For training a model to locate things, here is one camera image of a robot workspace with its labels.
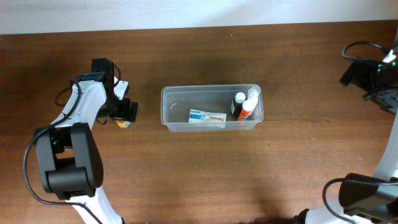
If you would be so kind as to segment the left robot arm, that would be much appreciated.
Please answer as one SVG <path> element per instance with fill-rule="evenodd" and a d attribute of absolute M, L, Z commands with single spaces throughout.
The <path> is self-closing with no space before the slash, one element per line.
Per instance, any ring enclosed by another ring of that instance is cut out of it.
<path fill-rule="evenodd" d="M 28 181 L 26 160 L 34 149 L 42 187 L 58 201 L 41 199 L 29 188 L 33 198 L 47 205 L 72 206 L 85 223 L 124 223 L 103 190 L 103 162 L 91 130 L 98 118 L 135 122 L 138 104 L 126 98 L 128 89 L 120 69 L 107 58 L 94 58 L 90 72 L 71 80 L 63 111 L 49 126 L 35 131 L 23 161 Z"/>

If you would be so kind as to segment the gold lid balm jar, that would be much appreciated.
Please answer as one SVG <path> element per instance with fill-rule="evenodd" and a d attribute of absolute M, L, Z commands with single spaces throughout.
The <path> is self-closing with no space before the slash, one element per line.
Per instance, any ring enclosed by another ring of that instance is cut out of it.
<path fill-rule="evenodd" d="M 130 121 L 125 120 L 115 120 L 115 122 L 120 128 L 127 128 L 131 123 Z"/>

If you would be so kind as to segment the black bottle white cap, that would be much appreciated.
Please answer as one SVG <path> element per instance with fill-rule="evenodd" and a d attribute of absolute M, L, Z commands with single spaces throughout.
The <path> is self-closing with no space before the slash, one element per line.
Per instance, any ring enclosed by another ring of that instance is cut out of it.
<path fill-rule="evenodd" d="M 243 92 L 238 92 L 235 94 L 234 99 L 231 103 L 231 113 L 237 118 L 242 110 L 243 102 L 246 100 L 246 95 Z"/>

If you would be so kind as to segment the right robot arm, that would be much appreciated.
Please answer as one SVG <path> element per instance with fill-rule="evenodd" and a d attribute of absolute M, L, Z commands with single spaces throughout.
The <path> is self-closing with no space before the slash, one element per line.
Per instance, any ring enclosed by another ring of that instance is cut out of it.
<path fill-rule="evenodd" d="M 361 45 L 346 45 L 342 57 L 352 63 L 340 78 L 344 86 L 364 90 L 363 100 L 397 115 L 397 42 L 390 47 L 366 41 L 384 53 L 382 60 L 354 57 L 347 51 Z M 373 175 L 349 173 L 328 181 L 322 190 L 323 206 L 302 210 L 291 220 L 295 224 L 397 223 L 397 123 L 392 125 L 386 149 Z"/>

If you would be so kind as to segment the orange tube white cap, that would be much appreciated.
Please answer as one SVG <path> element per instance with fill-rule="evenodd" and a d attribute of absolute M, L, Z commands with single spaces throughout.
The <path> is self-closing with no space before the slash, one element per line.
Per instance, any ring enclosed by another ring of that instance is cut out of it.
<path fill-rule="evenodd" d="M 248 119 L 250 112 L 254 109 L 254 103 L 251 100 L 246 100 L 242 103 L 242 109 L 238 116 L 238 121 L 245 121 Z"/>

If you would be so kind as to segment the white spray bottle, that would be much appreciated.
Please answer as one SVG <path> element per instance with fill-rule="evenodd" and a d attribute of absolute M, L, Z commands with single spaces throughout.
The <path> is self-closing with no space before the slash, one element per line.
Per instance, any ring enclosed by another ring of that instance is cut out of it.
<path fill-rule="evenodd" d="M 261 94 L 261 88 L 257 85 L 252 86 L 249 91 L 248 91 L 248 100 L 252 102 L 253 108 L 249 112 L 249 116 L 251 116 L 254 112 L 254 109 L 256 108 L 258 101 L 259 101 L 259 95 Z"/>

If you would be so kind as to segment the white Panadol box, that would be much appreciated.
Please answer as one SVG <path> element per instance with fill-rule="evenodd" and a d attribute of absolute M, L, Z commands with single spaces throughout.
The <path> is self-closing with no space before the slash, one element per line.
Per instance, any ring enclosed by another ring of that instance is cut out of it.
<path fill-rule="evenodd" d="M 225 128 L 226 113 L 214 113 L 191 109 L 188 117 L 190 124 Z"/>

